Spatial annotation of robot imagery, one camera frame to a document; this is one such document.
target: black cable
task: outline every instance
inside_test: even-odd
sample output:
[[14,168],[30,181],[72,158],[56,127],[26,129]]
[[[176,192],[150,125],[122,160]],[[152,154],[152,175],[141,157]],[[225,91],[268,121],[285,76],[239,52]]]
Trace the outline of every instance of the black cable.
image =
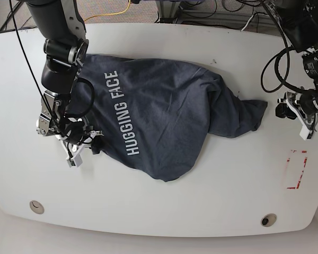
[[261,1],[261,0],[255,0],[255,1],[244,1],[244,0],[236,0],[237,2],[241,3],[241,4],[244,4],[244,5],[248,5],[250,7],[259,7],[261,6],[262,4],[251,4],[251,3],[256,3],[258,1]]
[[158,18],[157,18],[156,21],[154,21],[154,23],[158,23],[158,21],[159,21],[159,19],[160,19],[160,17],[159,17],[159,12],[157,12],[157,14],[158,14]]
[[20,29],[22,29],[26,24],[27,24],[27,22],[29,22],[29,20],[32,18],[32,16],[30,16],[26,21],[25,21],[25,23],[23,23],[23,25],[20,27]]
[[208,15],[208,16],[205,16],[205,17],[197,17],[197,16],[193,16],[193,15],[188,14],[188,13],[184,13],[184,14],[187,15],[187,16],[190,16],[190,17],[196,17],[196,18],[198,18],[198,19],[206,19],[206,18],[208,18],[208,17],[212,17],[214,14],[216,14],[216,12],[217,12],[217,10],[218,10],[217,0],[214,0],[214,3],[215,3],[215,5],[216,5],[216,7],[215,7],[214,12],[213,12],[211,15]]
[[189,2],[184,2],[186,5],[190,6],[190,7],[194,7],[197,6],[199,4],[202,4],[203,2],[196,2],[195,4],[190,4]]
[[78,83],[84,83],[86,85],[88,85],[88,87],[90,88],[91,90],[91,101],[90,101],[90,104],[89,106],[87,107],[86,110],[84,110],[83,112],[81,113],[78,113],[78,114],[65,114],[65,117],[68,119],[68,118],[80,118],[80,117],[84,117],[93,107],[93,103],[94,103],[94,99],[95,99],[95,92],[94,92],[94,87],[92,85],[91,82],[89,82],[87,79],[84,79],[84,78],[78,78],[78,81],[76,83],[76,85]]
[[[293,47],[288,47],[288,49],[289,49],[290,51],[291,51],[291,50],[294,50]],[[278,87],[276,87],[275,89],[267,90],[267,89],[265,88],[265,86],[264,86],[264,81],[263,81],[263,79],[264,79],[264,74],[265,74],[265,71],[266,71],[267,67],[269,67],[269,65],[272,63],[272,61],[275,60],[282,52],[283,52],[283,50],[282,50],[281,52],[277,53],[274,57],[272,57],[272,58],[268,61],[268,63],[265,65],[265,67],[264,67],[264,69],[263,69],[263,71],[262,71],[262,73],[261,73],[261,76],[260,76],[260,85],[261,85],[261,88],[264,90],[265,93],[274,93],[274,92],[278,91],[279,89],[281,89],[282,86],[283,86],[283,83],[281,83],[281,84],[280,84]]]
[[226,7],[225,5],[225,0],[222,0],[222,6],[225,10],[227,10],[228,12],[237,12],[237,11],[240,11],[244,6],[245,4],[242,3],[242,5],[238,8],[238,9],[235,9],[235,10],[230,10]]
[[257,15],[257,27],[255,29],[256,33],[258,33],[258,27],[259,27],[259,15]]
[[24,2],[18,2],[14,7],[11,6],[11,11],[8,13],[6,21],[0,27],[0,32],[3,31],[5,27],[7,29],[7,25],[9,21],[11,20],[12,16],[20,9],[23,3]]
[[283,79],[283,78],[281,77],[280,73],[279,73],[279,63],[280,63],[281,58],[282,58],[286,53],[288,53],[288,52],[294,50],[293,47],[292,47],[292,48],[293,48],[292,50],[289,50],[289,48],[282,50],[282,51],[280,52],[280,54],[277,56],[276,62],[275,62],[275,73],[276,73],[276,76],[277,76],[277,78],[278,78],[278,80],[279,80],[280,82],[282,82],[282,83],[285,82],[284,85],[285,85],[287,88],[289,88],[289,89],[295,91],[296,93],[302,94],[302,93],[305,92],[303,89],[291,85],[290,83],[288,83],[288,82],[286,81],[286,79]]
[[6,30],[6,31],[1,31],[0,33],[8,33],[8,32],[13,32],[15,31],[15,29],[9,29],[9,30]]
[[[284,32],[282,31],[282,29],[281,29],[281,27],[279,26],[279,24],[278,24],[277,20],[275,19],[275,17],[272,15],[272,13],[270,12],[270,10],[268,9],[268,7],[267,7],[267,5],[265,4],[264,0],[259,0],[259,1],[260,1],[261,5],[264,7],[266,13],[271,17],[272,21],[273,21],[274,24],[276,25],[276,27],[277,27],[277,29],[278,29],[278,31],[279,31],[281,37],[282,37],[282,40],[283,40],[283,42],[284,42],[285,49],[287,49],[287,48],[288,48],[288,44],[287,44],[287,40],[286,40],[286,37],[285,37],[285,35],[284,35]],[[290,71],[290,50],[286,50],[286,57],[287,57],[286,73],[285,73],[284,78],[281,78],[282,81],[281,81],[281,84],[280,84],[280,85],[281,85],[281,86],[286,86],[287,88],[289,88],[290,90],[293,90],[293,91],[295,91],[294,88],[295,88],[296,90],[299,90],[298,87],[295,87],[295,86],[292,86],[292,85],[289,86],[289,83],[286,82],[286,79],[287,79],[288,74],[289,74],[289,71]]]
[[197,24],[197,25],[203,25],[203,26],[214,26],[214,27],[220,27],[220,28],[227,28],[227,29],[233,29],[233,30],[240,30],[243,28],[243,26],[241,28],[232,28],[230,26],[227,26],[227,25],[210,25],[210,24],[203,24],[203,23],[199,23],[197,21],[183,21],[181,24],[184,24],[185,22],[190,22],[190,23],[194,23],[194,24]]
[[258,17],[258,25],[259,25],[259,14],[267,15],[265,12],[256,12],[256,13],[254,13],[254,14],[249,18],[250,23],[253,21],[254,17],[257,15],[257,17]]
[[[44,104],[45,104],[45,106],[46,106],[46,108],[47,108],[47,110],[48,110],[48,112],[49,112],[49,114],[50,114],[50,116],[51,116],[51,119],[55,122],[56,126],[59,128],[59,125],[58,125],[57,121],[55,120],[56,118],[55,118],[55,117],[53,116],[53,114],[52,114],[52,110],[51,110],[51,107],[50,107],[48,101],[47,101],[47,100],[45,99],[45,97],[42,95],[42,92],[41,92],[41,90],[40,90],[40,87],[39,87],[39,85],[38,85],[38,82],[37,82],[37,80],[36,80],[36,77],[34,76],[33,70],[32,70],[32,68],[31,68],[31,65],[30,65],[29,61],[28,61],[27,55],[26,55],[25,50],[24,50],[24,48],[23,48],[23,45],[22,45],[22,42],[21,42],[21,39],[20,39],[20,36],[19,36],[19,32],[18,32],[18,29],[17,29],[17,26],[16,26],[16,21],[15,21],[14,12],[13,12],[12,0],[9,0],[9,1],[10,1],[10,8],[11,8],[11,12],[12,12],[12,19],[13,19],[13,24],[14,24],[16,36],[17,36],[17,39],[18,39],[18,41],[19,41],[19,44],[20,44],[22,53],[23,53],[23,55],[25,56],[25,60],[26,60],[26,62],[27,62],[28,68],[30,69],[30,72],[31,72],[31,74],[32,74],[32,77],[33,77],[33,79],[34,79],[34,82],[35,82],[35,84],[36,84],[36,86],[37,86],[37,89],[38,89],[38,91],[39,91],[39,94],[40,94],[40,96],[41,96],[41,99],[42,99],[42,101],[44,102]],[[62,134],[63,136],[65,136],[65,137],[67,137],[69,140],[72,140],[72,141],[77,142],[77,143],[80,142],[80,141],[77,141],[77,140],[74,140],[74,139],[70,138],[68,135],[66,135],[66,134],[63,133],[63,132],[61,132],[61,134]],[[91,144],[92,142],[81,142],[81,143],[82,143],[82,144]]]
[[72,158],[73,158],[73,155],[72,155],[72,153],[71,153],[70,150],[69,150],[69,142],[67,142],[67,152],[68,152],[69,158],[72,159]]

